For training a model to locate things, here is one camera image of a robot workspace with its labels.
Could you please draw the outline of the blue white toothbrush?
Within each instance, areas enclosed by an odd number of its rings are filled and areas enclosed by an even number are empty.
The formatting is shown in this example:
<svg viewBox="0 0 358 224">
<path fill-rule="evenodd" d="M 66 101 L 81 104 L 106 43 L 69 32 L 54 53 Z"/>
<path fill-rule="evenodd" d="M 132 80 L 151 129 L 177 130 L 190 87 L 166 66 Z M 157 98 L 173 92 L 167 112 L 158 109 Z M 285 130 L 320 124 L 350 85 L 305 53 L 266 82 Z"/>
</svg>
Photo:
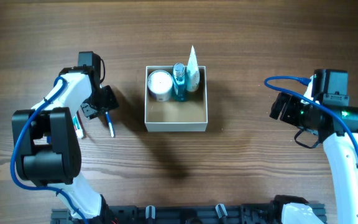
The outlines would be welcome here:
<svg viewBox="0 0 358 224">
<path fill-rule="evenodd" d="M 115 130 L 114 130 L 114 126 L 113 126 L 112 120 L 111 120 L 110 115 L 109 115 L 108 112 L 105 112 L 105 117 L 106 117 L 106 120 L 107 120 L 107 123 L 108 123 L 108 127 L 109 127 L 111 137 L 114 138 L 115 137 Z"/>
</svg>

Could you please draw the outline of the clear cotton bud jar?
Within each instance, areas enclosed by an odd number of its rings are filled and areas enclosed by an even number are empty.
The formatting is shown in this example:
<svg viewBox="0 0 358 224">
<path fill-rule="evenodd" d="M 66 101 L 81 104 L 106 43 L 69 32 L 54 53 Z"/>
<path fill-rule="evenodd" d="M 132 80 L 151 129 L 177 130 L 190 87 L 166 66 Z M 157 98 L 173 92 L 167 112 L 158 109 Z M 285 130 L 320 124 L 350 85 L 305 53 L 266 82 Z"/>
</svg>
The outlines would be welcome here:
<svg viewBox="0 0 358 224">
<path fill-rule="evenodd" d="M 172 96 L 172 76 L 165 70 L 156 70 L 148 76 L 147 88 L 156 101 L 168 101 Z"/>
</svg>

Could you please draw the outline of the teal mouthwash bottle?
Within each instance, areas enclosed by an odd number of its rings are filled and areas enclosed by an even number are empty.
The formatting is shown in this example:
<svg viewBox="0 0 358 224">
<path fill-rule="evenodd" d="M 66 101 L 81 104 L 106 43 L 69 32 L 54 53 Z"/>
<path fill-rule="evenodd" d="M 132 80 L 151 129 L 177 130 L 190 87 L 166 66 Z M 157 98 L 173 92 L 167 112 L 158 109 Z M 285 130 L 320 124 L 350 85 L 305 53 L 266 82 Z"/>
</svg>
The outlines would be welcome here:
<svg viewBox="0 0 358 224">
<path fill-rule="evenodd" d="M 177 101 L 186 100 L 186 76 L 185 66 L 182 63 L 176 63 L 173 66 L 173 93 Z"/>
</svg>

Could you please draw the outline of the white lotion tube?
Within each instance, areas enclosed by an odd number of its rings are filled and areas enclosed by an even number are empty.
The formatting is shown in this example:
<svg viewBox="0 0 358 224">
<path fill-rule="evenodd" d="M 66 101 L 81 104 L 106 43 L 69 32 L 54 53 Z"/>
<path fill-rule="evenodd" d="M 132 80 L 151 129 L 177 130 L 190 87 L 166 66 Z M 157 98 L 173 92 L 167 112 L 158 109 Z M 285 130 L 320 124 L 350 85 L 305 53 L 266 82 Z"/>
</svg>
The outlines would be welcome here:
<svg viewBox="0 0 358 224">
<path fill-rule="evenodd" d="M 191 52 L 186 68 L 186 90 L 195 92 L 200 84 L 200 71 L 198 68 L 198 61 L 196 58 L 195 48 L 191 46 Z"/>
</svg>

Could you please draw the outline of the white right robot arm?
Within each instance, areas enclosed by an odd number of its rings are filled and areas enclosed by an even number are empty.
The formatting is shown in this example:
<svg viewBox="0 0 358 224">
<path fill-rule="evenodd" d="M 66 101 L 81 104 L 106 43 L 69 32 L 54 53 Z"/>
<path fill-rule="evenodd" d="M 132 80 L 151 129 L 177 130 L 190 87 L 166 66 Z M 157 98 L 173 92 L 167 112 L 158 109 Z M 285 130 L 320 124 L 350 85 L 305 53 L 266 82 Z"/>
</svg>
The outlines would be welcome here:
<svg viewBox="0 0 358 224">
<path fill-rule="evenodd" d="M 345 70 L 317 69 L 312 77 L 294 77 L 305 94 L 273 86 L 279 92 L 270 117 L 311 133 L 323 145 L 331 168 L 339 223 L 358 223 L 358 107 L 350 106 Z"/>
</svg>

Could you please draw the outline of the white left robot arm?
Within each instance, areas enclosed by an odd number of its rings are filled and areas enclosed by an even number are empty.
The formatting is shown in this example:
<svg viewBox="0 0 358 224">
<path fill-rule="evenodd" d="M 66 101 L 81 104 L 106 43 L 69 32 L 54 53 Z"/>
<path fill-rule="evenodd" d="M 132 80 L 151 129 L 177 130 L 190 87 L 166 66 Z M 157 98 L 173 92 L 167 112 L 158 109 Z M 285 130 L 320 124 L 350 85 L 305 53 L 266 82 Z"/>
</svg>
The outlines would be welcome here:
<svg viewBox="0 0 358 224">
<path fill-rule="evenodd" d="M 102 86 L 105 74 L 98 54 L 80 52 L 77 66 L 64 68 L 41 102 L 12 115 L 13 182 L 25 190 L 55 192 L 77 223 L 117 223 L 104 197 L 81 173 L 81 150 L 73 123 L 78 110 L 93 119 L 118 108 L 111 87 Z"/>
</svg>

